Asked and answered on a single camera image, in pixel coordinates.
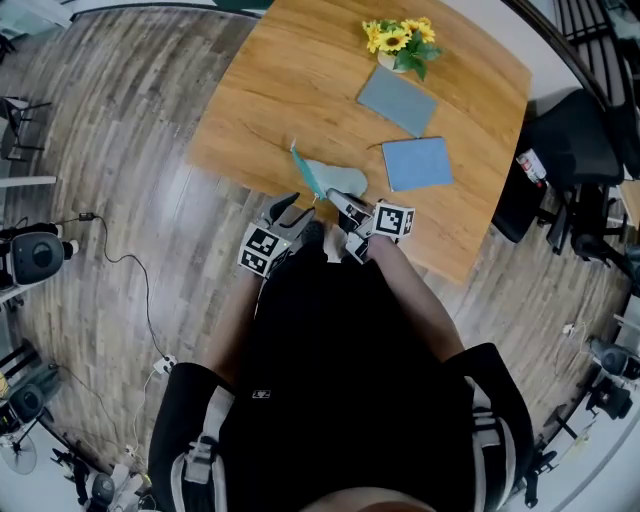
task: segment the blue cloth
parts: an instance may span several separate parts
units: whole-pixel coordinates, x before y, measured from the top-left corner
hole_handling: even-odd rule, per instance
[[[442,137],[385,142],[382,152],[392,192],[453,183]]]
[[[395,73],[378,66],[358,96],[369,107],[414,137],[422,137],[436,108],[434,99]]]

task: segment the sunflower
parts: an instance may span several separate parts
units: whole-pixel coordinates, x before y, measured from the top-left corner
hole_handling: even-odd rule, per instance
[[[366,21],[363,21],[362,28],[364,29],[364,31],[367,33],[367,36],[369,37],[369,42],[367,43],[367,49],[371,53],[374,53],[378,49],[378,43],[376,42],[376,39],[380,34],[380,25],[378,24],[377,21],[371,21],[369,23],[367,23]]]
[[[396,28],[390,32],[383,32],[376,38],[378,47],[383,52],[397,52],[411,39],[411,35],[403,28]]]
[[[433,31],[430,25],[430,21],[427,18],[420,18],[419,20],[406,20],[402,22],[402,27],[411,35],[416,32],[422,34],[423,43],[433,43],[436,40],[436,33]]]

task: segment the flower vase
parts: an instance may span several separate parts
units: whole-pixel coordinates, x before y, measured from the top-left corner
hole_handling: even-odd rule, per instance
[[[396,56],[392,55],[391,53],[387,53],[387,52],[378,52],[378,62],[380,63],[381,66],[384,66],[387,69],[390,69],[391,71],[393,71],[394,73],[404,73],[406,72],[405,70],[401,70],[401,69],[393,69],[393,64],[396,61]]]

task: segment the black shirt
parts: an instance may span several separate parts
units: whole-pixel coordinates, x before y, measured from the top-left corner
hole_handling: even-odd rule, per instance
[[[441,364],[375,263],[327,264],[320,251],[305,250],[286,265],[261,294],[220,432],[230,512],[294,512],[353,487],[399,491],[439,512],[469,510],[472,396],[465,376],[509,424],[522,476],[531,422],[493,345]],[[167,465],[201,432],[217,385],[225,386],[196,365],[171,374],[150,453],[154,493],[165,510],[172,510],[170,493],[163,496]],[[269,398],[257,398],[264,392]],[[195,502],[193,509],[212,510]]]

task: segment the laminate flooring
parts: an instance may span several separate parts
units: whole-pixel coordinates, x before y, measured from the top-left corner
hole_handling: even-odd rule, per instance
[[[109,228],[112,258],[146,265],[151,320],[163,350],[201,360],[229,286],[246,223],[261,194],[190,167],[187,144],[224,70],[256,20],[210,11],[129,8],[81,15],[67,31],[19,41],[0,66],[0,94],[51,101],[32,141],[45,144],[12,175],[53,174],[55,186],[7,192],[7,225],[59,221],[91,211]],[[128,258],[104,256],[99,221],[65,224],[81,252],[29,291],[20,332],[69,368],[51,409],[55,429],[80,438],[102,463],[136,447],[132,420],[158,359],[147,328],[144,275]],[[495,343],[531,411],[534,428],[577,394],[588,333],[611,336],[628,283],[570,248],[554,256],[533,227],[516,245],[490,228],[463,286],[419,269],[454,318],[466,345]],[[566,323],[579,331],[561,333]],[[140,408],[144,459],[166,386],[153,375]]]

